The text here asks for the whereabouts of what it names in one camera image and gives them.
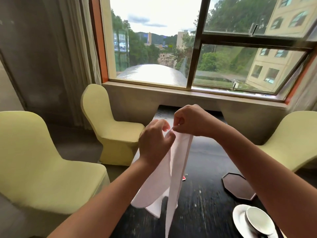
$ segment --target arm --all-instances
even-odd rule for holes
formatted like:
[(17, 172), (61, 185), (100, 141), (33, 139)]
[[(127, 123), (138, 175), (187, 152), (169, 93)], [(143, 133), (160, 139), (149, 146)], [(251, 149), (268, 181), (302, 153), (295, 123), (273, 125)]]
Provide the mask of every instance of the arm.
[(215, 139), (288, 238), (316, 236), (317, 189), (313, 186), (198, 105), (177, 111), (173, 129)]
[(109, 237), (145, 180), (175, 140), (166, 120), (153, 120), (139, 139), (140, 158), (109, 186), (66, 219), (48, 238)]

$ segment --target brown tray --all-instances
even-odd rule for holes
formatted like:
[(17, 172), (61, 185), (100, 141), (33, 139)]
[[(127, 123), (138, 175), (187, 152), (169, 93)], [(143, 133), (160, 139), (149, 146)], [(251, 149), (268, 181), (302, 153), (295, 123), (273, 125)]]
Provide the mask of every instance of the brown tray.
[(227, 173), (221, 180), (224, 185), (224, 189), (239, 200), (251, 201), (254, 197), (256, 197), (256, 193), (252, 189), (251, 185), (240, 174)]

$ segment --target curtain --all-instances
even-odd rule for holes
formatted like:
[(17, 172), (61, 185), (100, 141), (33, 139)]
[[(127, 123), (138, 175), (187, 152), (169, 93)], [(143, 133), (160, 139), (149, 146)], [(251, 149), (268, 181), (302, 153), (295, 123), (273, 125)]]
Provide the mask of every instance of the curtain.
[(311, 63), (302, 82), (298, 86), (287, 112), (309, 110), (317, 111), (317, 58)]
[(54, 35), (74, 125), (91, 129), (81, 111), (81, 95), (92, 83), (101, 85), (89, 0), (43, 0)]

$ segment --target mountain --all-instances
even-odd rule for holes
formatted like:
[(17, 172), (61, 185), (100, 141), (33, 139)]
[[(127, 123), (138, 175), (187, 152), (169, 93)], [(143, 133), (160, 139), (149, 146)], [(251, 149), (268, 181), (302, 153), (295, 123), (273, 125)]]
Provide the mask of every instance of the mountain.
[[(148, 33), (138, 32), (137, 33), (141, 39), (146, 43)], [(152, 33), (152, 44), (163, 44), (163, 45), (173, 45), (176, 46), (177, 41), (177, 34), (174, 36), (164, 36), (164, 35), (157, 35)]]

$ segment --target white sky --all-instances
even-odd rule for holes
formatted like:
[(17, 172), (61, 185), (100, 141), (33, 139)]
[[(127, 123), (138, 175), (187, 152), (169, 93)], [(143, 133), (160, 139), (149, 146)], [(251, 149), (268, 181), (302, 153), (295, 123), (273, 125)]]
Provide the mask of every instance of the white sky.
[[(212, 9), (218, 0), (211, 0)], [(172, 36), (193, 30), (201, 0), (110, 0), (122, 20), (128, 19), (135, 32)]]

